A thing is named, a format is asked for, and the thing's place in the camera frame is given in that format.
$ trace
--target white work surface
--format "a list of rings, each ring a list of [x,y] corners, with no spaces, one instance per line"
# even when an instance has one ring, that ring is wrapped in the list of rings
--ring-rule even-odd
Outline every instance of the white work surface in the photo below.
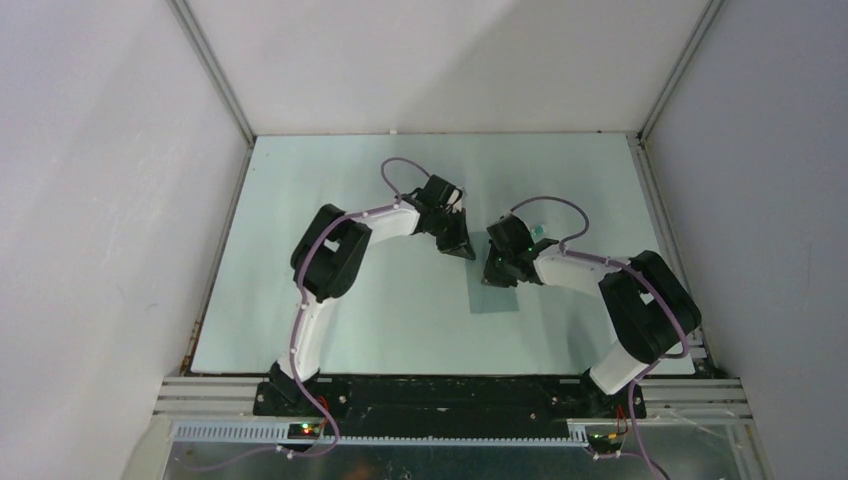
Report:
[[[192,371],[268,370],[288,346],[300,298],[289,265],[295,245],[323,204],[354,211],[392,202],[379,172],[391,156],[465,188],[472,234],[525,198],[557,195],[591,219],[574,248],[612,256],[658,251],[624,134],[260,137]],[[426,182],[402,163],[387,170],[404,192]],[[582,226],[579,215],[552,202],[528,205],[519,217],[531,227],[543,223],[554,238]],[[478,262],[487,253],[478,249]],[[426,234],[369,248],[336,306],[321,371],[580,374],[615,341],[603,302],[563,288],[520,285],[517,311],[472,314],[467,270]],[[656,370],[693,372],[690,359],[666,360]]]

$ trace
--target gray wall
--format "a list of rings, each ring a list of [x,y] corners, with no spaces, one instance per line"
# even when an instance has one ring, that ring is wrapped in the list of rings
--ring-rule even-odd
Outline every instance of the gray wall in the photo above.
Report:
[[[0,477],[115,479],[245,144],[164,0],[0,10]]]
[[[649,141],[777,478],[848,478],[848,2],[728,2]]]

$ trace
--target wall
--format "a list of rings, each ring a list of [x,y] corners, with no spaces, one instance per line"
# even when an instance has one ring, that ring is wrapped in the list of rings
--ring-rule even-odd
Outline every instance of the wall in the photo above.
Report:
[[[637,130],[706,0],[194,0],[260,134]]]
[[[245,144],[166,2],[2,11],[0,476],[119,478]]]
[[[848,478],[848,2],[728,2],[651,138],[777,478]]]

